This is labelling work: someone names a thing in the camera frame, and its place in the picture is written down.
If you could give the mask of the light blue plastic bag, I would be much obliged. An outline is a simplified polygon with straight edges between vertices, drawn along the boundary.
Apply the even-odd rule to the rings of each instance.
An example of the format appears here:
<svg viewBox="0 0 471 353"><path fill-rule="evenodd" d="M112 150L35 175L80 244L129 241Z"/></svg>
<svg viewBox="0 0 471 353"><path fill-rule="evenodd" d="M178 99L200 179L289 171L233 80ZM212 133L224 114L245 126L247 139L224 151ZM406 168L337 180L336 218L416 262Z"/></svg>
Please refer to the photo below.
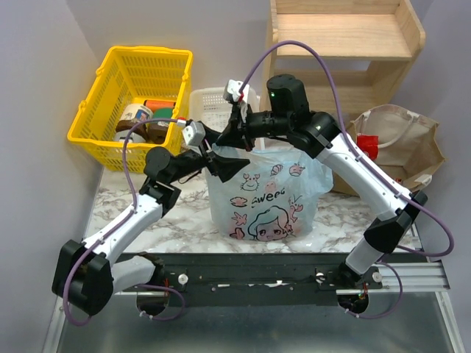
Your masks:
<svg viewBox="0 0 471 353"><path fill-rule="evenodd" d="M278 140L265 140L252 151L213 150L250 161L227 182L206 176L211 218L223 236L273 242L312 230L319 197L333 187L327 166Z"/></svg>

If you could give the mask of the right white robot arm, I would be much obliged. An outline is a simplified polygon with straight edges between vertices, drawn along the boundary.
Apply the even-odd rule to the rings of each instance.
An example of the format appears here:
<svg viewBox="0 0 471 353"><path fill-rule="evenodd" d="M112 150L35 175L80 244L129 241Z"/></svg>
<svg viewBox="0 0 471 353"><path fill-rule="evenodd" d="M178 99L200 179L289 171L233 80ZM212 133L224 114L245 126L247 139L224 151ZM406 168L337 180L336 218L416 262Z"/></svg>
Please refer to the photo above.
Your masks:
<svg viewBox="0 0 471 353"><path fill-rule="evenodd" d="M224 100L232 104L219 146L251 150L257 138L285 137L295 148L320 161L339 175L376 215L363 239L339 266L338 276L354 284L385 254L392 253L421 213L428 197L398 185L343 135L326 112L310 110L304 84L291 74L272 77L266 83L271 109L254 113L241 81L229 80Z"/></svg>

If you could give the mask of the white small cup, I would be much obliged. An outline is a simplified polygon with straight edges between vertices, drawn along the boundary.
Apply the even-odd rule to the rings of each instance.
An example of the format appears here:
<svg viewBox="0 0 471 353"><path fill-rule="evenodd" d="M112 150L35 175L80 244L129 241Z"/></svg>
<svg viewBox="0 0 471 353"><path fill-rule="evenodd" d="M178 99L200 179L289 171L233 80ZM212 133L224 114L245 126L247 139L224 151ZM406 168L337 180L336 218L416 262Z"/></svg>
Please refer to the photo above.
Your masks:
<svg viewBox="0 0 471 353"><path fill-rule="evenodd" d="M126 139L126 137L128 136L128 131L120 131L120 132L117 132L115 135L114 135L114 138L113 138L113 141L114 142L124 142L124 140ZM130 136L128 137L128 142L129 143L133 143L135 140L135 134L132 132L130 134Z"/></svg>

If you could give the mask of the white plastic tray basket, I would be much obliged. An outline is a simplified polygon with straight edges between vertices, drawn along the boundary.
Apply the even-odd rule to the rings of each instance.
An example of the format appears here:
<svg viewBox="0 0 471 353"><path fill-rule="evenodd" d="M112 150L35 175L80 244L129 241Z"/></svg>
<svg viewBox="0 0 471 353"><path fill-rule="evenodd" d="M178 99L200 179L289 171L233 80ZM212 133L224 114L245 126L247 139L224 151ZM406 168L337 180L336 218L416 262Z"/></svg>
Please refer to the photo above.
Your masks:
<svg viewBox="0 0 471 353"><path fill-rule="evenodd" d="M201 121L216 132L223 132L232 107L232 104L224 99L224 87L194 90L189 99L188 118Z"/></svg>

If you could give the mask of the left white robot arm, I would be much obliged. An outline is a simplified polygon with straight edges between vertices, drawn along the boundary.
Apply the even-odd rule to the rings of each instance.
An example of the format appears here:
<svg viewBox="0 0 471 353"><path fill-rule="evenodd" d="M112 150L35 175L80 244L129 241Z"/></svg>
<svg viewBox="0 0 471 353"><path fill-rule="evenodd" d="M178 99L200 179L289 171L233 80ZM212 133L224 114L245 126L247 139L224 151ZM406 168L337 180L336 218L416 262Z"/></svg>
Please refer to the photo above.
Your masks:
<svg viewBox="0 0 471 353"><path fill-rule="evenodd" d="M176 204L178 179L206 168L222 182L249 165L248 159L222 157L201 145L174 156L164 147L146 153L146 179L132 190L132 203L105 228L78 243L69 240L60 250L52 291L63 300L66 318L78 325L70 312L75 306L92 317L119 291L138 286L162 291L164 270L159 259L138 254L124 262L119 257L150 225L162 219Z"/></svg>

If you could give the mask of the yellow plastic shopping basket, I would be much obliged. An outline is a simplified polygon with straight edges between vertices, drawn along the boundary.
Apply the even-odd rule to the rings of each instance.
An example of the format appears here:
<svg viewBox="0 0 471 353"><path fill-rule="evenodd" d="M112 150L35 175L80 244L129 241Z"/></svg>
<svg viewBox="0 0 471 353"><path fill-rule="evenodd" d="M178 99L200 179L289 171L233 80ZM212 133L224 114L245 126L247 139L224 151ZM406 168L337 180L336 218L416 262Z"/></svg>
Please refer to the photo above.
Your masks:
<svg viewBox="0 0 471 353"><path fill-rule="evenodd" d="M86 150L111 171L141 173L151 143L114 141L125 108L146 100L170 101L173 118L187 118L193 53L158 46L113 46L96 70L96 78L68 131L70 143Z"/></svg>

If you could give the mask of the wooden shelf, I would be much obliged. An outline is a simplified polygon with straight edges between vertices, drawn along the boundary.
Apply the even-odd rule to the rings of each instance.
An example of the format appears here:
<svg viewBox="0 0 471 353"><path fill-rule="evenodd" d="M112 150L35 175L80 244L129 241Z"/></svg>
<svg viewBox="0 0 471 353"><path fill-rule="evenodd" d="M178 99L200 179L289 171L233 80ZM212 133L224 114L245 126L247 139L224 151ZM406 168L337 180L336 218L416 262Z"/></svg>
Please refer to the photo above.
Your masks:
<svg viewBox="0 0 471 353"><path fill-rule="evenodd" d="M328 64L348 115L390 102L425 45L409 1L271 1L266 45L297 40Z"/></svg>

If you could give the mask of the white brown-lid jar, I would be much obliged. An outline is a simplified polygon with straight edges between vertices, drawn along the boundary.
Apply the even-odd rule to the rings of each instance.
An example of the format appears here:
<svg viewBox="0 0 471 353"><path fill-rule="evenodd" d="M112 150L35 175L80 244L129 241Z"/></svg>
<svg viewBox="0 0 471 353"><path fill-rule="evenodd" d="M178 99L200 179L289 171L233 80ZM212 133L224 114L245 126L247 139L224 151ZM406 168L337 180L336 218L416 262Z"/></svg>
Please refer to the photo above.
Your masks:
<svg viewBox="0 0 471 353"><path fill-rule="evenodd" d="M142 104L129 104L125 107L120 119L116 125L116 133L128 131L140 121L149 120L153 112ZM146 125L140 125L134 132L135 140L133 143L145 143L148 140Z"/></svg>

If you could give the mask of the green brown-lid jar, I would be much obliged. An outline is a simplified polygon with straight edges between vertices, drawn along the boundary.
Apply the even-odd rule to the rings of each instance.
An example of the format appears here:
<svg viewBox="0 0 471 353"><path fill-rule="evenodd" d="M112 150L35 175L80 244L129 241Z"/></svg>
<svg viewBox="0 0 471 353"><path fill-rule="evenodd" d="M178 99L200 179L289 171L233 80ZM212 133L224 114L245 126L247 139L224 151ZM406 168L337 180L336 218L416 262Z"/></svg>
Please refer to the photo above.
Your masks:
<svg viewBox="0 0 471 353"><path fill-rule="evenodd" d="M147 134L149 140L155 144L162 144L166 139L169 129L169 122L167 119L172 117L173 109L171 107L161 107L154 111L153 118L159 118L159 121L147 124Z"/></svg>

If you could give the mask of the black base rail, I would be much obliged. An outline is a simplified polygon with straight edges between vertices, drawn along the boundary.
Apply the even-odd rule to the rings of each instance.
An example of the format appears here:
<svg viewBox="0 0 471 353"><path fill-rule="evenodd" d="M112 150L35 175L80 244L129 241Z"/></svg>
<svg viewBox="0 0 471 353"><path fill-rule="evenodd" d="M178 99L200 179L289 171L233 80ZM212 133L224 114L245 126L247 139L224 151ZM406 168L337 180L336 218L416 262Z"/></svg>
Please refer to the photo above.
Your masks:
<svg viewBox="0 0 471 353"><path fill-rule="evenodd" d="M376 293L449 290L440 262L395 254L360 279L345 279L340 254L135 254L112 269L114 293L140 307L305 305L363 311Z"/></svg>

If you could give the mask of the brown burlap tote bag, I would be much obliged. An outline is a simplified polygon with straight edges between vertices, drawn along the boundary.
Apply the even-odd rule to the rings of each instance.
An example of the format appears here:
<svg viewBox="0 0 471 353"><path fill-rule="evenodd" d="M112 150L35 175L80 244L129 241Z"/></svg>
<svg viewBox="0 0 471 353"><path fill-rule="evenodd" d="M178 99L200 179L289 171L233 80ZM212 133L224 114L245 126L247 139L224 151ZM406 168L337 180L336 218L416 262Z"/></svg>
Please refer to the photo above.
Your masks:
<svg viewBox="0 0 471 353"><path fill-rule="evenodd" d="M355 143L357 135L379 137L373 162L393 180L404 179L402 186L413 192L429 185L445 161L436 142L438 127L433 119L393 104L374 107L346 124Z"/></svg>

